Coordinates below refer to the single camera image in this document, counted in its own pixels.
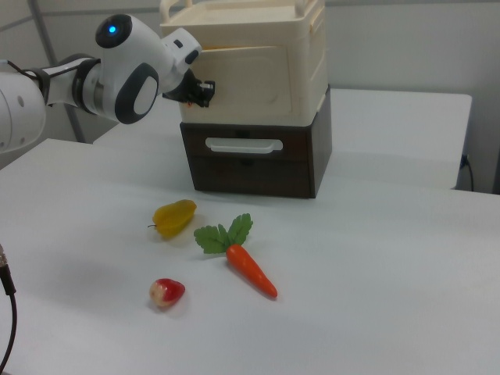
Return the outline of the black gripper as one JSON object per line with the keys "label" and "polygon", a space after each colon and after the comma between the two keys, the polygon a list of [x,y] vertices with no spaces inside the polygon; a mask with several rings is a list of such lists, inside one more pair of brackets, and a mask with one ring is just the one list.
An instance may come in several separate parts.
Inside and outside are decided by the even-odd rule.
{"label": "black gripper", "polygon": [[192,70],[188,69],[180,84],[172,91],[164,92],[162,96],[175,102],[195,103],[201,108],[208,108],[214,91],[214,81],[199,82]]}

